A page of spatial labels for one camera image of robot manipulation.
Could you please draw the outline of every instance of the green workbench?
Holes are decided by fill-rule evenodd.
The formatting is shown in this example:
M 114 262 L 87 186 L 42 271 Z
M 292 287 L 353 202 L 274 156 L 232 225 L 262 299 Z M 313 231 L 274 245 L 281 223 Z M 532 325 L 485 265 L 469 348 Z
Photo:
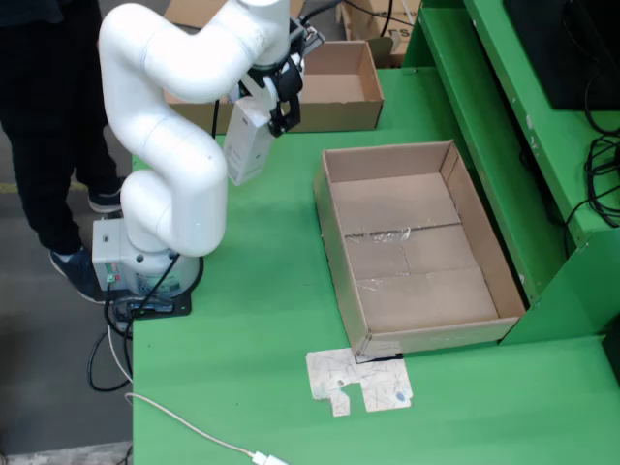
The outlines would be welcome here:
M 617 463 L 620 390 L 596 336 L 409 355 L 409 409 L 352 414 L 313 400 L 308 352 L 348 347 L 312 192 L 326 148 L 455 139 L 437 68 L 380 71 L 379 128 L 285 135 L 230 189 L 227 233 L 185 318 L 136 323 L 136 393 L 225 441 L 291 465 Z M 137 465 L 249 464 L 136 400 Z

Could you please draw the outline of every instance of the computer monitor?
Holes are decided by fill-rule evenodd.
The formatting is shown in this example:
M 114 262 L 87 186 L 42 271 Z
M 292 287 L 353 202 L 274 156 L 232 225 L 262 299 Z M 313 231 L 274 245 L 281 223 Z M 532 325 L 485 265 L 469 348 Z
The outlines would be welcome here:
M 620 1 L 504 0 L 550 104 L 620 109 Z

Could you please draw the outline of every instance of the sneaker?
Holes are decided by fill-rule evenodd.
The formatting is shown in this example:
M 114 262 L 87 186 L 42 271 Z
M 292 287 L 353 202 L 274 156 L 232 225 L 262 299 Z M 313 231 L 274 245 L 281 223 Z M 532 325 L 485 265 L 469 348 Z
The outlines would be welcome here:
M 99 287 L 95 268 L 90 254 L 83 247 L 75 252 L 68 262 L 63 262 L 58 255 L 49 251 L 49 260 L 56 270 L 73 284 L 78 294 L 89 302 L 104 303 L 104 293 Z
M 88 192 L 88 204 L 97 213 L 113 213 L 120 210 L 120 188 L 111 194 Z

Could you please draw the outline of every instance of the concrete floor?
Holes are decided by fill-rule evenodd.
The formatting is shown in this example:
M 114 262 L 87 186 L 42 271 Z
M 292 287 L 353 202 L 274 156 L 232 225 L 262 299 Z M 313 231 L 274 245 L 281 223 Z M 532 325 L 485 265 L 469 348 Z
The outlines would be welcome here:
M 309 0 L 305 11 L 325 1 Z M 102 12 L 120 3 L 124 2 L 101 0 Z M 139 3 L 162 13 L 169 1 Z M 334 11 L 318 15 L 313 23 L 330 40 L 342 40 L 334 15 Z M 130 155 L 110 131 L 107 137 L 119 174 L 126 175 Z M 88 208 L 85 192 L 72 191 L 68 202 L 84 243 L 90 243 L 97 215 Z M 105 329 L 102 307 L 83 300 L 49 264 L 47 251 L 21 211 L 11 147 L 1 132 L 0 244 L 0 450 L 13 455 L 131 440 L 131 410 L 122 394 L 99 394 L 86 384 L 88 355 Z M 109 351 L 101 351 L 99 383 L 115 384 L 120 377 Z M 118 449 L 112 450 L 108 461 L 70 463 L 115 463 Z M 60 457 L 36 463 L 69 463 Z M 22 460 L 26 461 L 19 463 L 35 463 Z

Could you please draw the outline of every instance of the cable connector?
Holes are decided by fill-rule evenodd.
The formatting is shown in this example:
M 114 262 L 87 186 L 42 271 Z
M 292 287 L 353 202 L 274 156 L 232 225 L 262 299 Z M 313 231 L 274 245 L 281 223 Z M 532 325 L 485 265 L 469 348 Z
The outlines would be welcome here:
M 287 462 L 283 462 L 278 457 L 273 455 L 267 457 L 264 453 L 258 451 L 254 452 L 252 462 L 256 463 L 256 465 L 288 465 Z

